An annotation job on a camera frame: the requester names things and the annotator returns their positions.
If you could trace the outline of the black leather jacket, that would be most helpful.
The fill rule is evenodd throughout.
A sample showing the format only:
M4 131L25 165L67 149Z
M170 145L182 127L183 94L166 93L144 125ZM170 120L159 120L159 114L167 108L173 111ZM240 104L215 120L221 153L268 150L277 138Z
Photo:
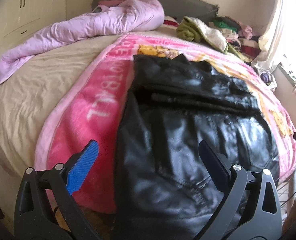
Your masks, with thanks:
M207 61L135 55L117 132L113 239L193 239L223 198L198 145L279 178L277 142L246 83Z

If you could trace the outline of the beige bed sheet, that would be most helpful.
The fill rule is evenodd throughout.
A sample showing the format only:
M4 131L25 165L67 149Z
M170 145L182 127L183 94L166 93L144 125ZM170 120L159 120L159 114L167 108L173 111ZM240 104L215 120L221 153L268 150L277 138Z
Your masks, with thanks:
M118 36L87 38L32 57L0 85L0 168L20 177L33 166L47 117Z

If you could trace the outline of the pile of mixed clothes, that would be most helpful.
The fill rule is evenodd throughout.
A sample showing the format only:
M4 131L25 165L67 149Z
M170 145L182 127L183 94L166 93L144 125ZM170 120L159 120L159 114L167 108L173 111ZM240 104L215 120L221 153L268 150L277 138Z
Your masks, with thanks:
M225 16L216 17L208 25L221 32L228 43L228 51L243 62L250 64L260 54L259 36L248 24Z

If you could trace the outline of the pink cartoon fleece blanket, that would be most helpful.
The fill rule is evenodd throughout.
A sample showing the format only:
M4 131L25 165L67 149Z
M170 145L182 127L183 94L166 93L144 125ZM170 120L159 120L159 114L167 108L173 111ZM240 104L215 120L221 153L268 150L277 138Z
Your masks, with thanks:
M34 167L47 170L81 151L90 140L99 144L99 155L81 188L73 194L83 207L114 213L113 162L117 127L126 92L134 76L136 54L208 61L216 70L247 83L256 97L278 146L279 181L296 170L295 126L290 115L255 71L232 54L170 36L123 35L110 44L84 70L46 119L35 150Z

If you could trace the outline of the purple cloth bundle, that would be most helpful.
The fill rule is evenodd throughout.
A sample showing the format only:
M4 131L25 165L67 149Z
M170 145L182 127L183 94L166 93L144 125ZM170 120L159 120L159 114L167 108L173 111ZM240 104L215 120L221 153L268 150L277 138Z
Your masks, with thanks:
M262 72L260 74L260 78L267 86L270 85L273 81L272 75L267 72Z

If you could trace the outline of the dark grey headboard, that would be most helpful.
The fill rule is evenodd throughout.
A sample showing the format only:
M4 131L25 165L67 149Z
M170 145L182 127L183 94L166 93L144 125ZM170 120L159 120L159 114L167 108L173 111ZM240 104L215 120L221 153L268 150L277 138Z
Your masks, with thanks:
M103 0L92 0L91 8L94 10ZM196 17L204 23L212 22L218 15L219 6L202 0L158 0L164 8L166 16L175 18L178 22L183 17Z

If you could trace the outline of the lilac quilted duvet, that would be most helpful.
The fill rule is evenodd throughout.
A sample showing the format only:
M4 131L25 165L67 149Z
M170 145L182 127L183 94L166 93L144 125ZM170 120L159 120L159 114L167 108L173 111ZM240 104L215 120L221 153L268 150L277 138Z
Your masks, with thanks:
M99 5L100 12L86 13L53 23L0 57L0 84L35 55L95 36L121 35L131 31L155 30L165 13L158 0L125 0L117 6Z

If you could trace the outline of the green and cream blanket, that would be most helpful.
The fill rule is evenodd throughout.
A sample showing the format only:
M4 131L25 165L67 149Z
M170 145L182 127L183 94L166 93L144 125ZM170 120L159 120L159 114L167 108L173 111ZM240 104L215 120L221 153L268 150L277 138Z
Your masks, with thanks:
M185 16L177 27L176 33L182 40L206 43L221 53L227 54L230 52L243 62L247 60L242 53L234 49L233 46L226 41L219 30L207 26L198 18Z

